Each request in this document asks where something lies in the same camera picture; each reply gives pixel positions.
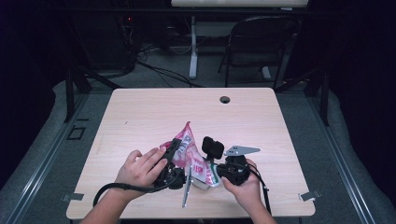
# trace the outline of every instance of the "table surface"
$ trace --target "table surface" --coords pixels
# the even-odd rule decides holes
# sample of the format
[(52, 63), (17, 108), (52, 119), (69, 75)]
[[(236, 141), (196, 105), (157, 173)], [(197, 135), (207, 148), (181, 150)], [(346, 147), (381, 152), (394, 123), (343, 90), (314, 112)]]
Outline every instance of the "table surface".
[(173, 7), (306, 7), (308, 0), (172, 0)]
[[(224, 104), (220, 97), (230, 98)], [(258, 164), (269, 189), (275, 217), (306, 217), (315, 213), (279, 104), (267, 88), (119, 89), (110, 98), (75, 193), (70, 219), (81, 219), (92, 209), (96, 192), (114, 182), (128, 154), (142, 153), (172, 140), (190, 121), (202, 156), (202, 141), (210, 136), (230, 147), (258, 147), (247, 154)], [(217, 163), (224, 162), (224, 157)], [(248, 217), (222, 185), (203, 190), (191, 185), (187, 207), (182, 208), (183, 189), (165, 189), (129, 203), (121, 218), (222, 218)]]

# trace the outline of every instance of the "black camera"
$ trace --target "black camera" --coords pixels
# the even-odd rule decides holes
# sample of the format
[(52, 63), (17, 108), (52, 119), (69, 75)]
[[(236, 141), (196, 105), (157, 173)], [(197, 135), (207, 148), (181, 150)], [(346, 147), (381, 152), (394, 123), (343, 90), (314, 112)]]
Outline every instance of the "black camera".
[(154, 181), (155, 188), (161, 188), (169, 185), (169, 189), (181, 189), (186, 183), (184, 169), (176, 167), (172, 163), (172, 159), (176, 151), (180, 147), (180, 143), (180, 139), (174, 138), (171, 145), (166, 149), (165, 154), (163, 154), (163, 157), (161, 159), (166, 158), (168, 160), (168, 163), (166, 163), (166, 166), (163, 168), (157, 179)]
[[(206, 159), (213, 162), (214, 159), (221, 159), (224, 152), (224, 145), (214, 141), (210, 137), (205, 137), (202, 143), (202, 151), (207, 154)], [(241, 185), (248, 180), (250, 171), (245, 156), (229, 156), (224, 164), (217, 166), (217, 173), (220, 177), (224, 176), (234, 185)]]

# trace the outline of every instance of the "table leg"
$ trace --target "table leg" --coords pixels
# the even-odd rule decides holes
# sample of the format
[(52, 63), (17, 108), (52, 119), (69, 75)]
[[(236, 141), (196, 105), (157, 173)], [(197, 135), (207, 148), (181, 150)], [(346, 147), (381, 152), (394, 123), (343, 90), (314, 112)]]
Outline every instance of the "table leg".
[(197, 38), (195, 33), (195, 17), (191, 17), (191, 62), (190, 62), (190, 78), (197, 78), (197, 64), (198, 64), (198, 55), (197, 55)]

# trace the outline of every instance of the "fingers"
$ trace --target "fingers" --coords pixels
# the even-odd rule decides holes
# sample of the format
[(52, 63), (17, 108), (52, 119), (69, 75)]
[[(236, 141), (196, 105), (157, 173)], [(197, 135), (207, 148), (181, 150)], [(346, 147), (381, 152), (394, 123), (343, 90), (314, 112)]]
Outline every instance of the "fingers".
[(163, 168), (165, 168), (166, 163), (168, 163), (167, 159), (162, 159), (160, 160), (149, 172), (148, 172), (148, 178), (152, 179), (154, 181), (161, 173)]
[(150, 152), (145, 154), (140, 160), (142, 160), (141, 169), (144, 171), (150, 171), (152, 167), (161, 159), (165, 153), (166, 148), (162, 147), (158, 149), (157, 147), (152, 149)]
[(138, 157), (142, 157), (142, 153), (139, 150), (132, 151), (126, 158), (125, 164), (134, 163)]
[(247, 159), (247, 163), (254, 166), (255, 168), (257, 168), (257, 165), (256, 165), (256, 163), (254, 163), (254, 161)]

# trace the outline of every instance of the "pink plastic bag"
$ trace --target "pink plastic bag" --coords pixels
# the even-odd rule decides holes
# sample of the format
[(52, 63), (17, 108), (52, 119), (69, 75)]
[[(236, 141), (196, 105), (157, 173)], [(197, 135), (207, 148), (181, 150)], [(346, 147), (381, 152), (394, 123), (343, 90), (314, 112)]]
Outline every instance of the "pink plastic bag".
[[(175, 153), (172, 159), (172, 163), (175, 166), (185, 168), (192, 165), (192, 176), (201, 180), (211, 187), (215, 187), (219, 184), (219, 177), (217, 176), (215, 168), (213, 168), (209, 161), (206, 161), (199, 153), (197, 146), (195, 145), (194, 136), (190, 128), (190, 122), (186, 123), (184, 129), (178, 133), (175, 137), (180, 139), (180, 147)], [(171, 142), (166, 142), (162, 146), (169, 147)]]

